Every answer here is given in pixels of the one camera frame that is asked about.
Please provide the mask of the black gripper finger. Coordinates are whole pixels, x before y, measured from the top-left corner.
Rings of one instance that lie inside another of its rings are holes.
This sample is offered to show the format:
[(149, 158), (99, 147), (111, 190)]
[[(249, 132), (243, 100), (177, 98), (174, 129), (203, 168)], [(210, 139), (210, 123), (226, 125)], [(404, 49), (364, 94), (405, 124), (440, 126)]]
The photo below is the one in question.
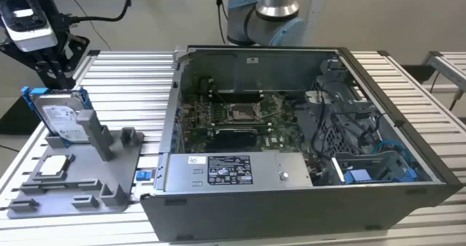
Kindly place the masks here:
[(66, 42), (59, 45), (62, 50), (59, 54), (60, 74), (63, 75), (60, 80), (62, 89), (72, 89), (76, 84), (72, 75), (86, 54), (90, 42), (87, 37), (68, 34)]
[(23, 52), (14, 44), (2, 44), (2, 53), (32, 69), (46, 87), (59, 87), (58, 69), (40, 51)]

